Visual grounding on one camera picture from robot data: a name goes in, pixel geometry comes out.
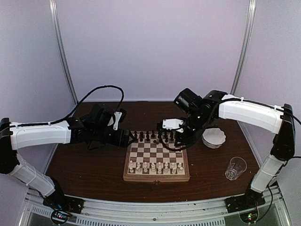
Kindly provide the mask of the white knight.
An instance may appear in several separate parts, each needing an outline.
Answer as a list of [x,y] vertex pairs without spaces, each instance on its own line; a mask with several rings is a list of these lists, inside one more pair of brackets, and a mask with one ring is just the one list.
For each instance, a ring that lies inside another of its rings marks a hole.
[[171,173],[176,174],[177,173],[177,167],[173,167]]

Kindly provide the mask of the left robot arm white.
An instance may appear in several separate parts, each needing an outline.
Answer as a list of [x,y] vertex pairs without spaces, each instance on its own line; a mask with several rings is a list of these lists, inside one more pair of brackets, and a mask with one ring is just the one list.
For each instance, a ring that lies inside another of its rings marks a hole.
[[62,119],[50,122],[17,123],[9,118],[0,121],[0,172],[9,174],[35,188],[57,209],[68,200],[59,183],[28,164],[18,149],[47,144],[90,144],[93,141],[128,147],[136,140],[129,131],[119,128],[126,111],[94,105],[90,113],[78,118],[72,110]]

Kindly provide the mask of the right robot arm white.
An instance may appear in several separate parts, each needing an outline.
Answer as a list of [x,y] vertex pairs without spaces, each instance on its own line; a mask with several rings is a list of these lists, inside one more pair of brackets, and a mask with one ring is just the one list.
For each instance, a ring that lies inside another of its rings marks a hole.
[[274,180],[283,167],[295,158],[295,124],[290,105],[268,105],[236,97],[223,91],[212,90],[200,97],[189,88],[175,97],[174,103],[187,118],[176,120],[177,146],[194,145],[215,119],[234,120],[264,129],[274,135],[273,146],[259,170],[252,177],[241,204],[250,208],[259,200],[265,188]]

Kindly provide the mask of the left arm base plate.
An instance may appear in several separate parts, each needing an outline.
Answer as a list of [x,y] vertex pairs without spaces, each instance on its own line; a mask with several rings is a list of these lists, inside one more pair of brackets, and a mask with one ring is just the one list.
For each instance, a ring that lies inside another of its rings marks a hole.
[[84,207],[83,199],[66,196],[63,192],[59,191],[54,191],[49,196],[42,195],[41,197],[45,206],[68,213],[80,214]]

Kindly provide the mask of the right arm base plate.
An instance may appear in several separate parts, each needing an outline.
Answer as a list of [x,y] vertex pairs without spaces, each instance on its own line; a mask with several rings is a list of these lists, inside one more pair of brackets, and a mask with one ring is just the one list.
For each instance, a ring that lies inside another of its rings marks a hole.
[[224,200],[228,213],[240,212],[257,207],[258,205],[264,205],[266,203],[263,197],[256,201],[247,201],[246,198],[241,196],[232,196]]

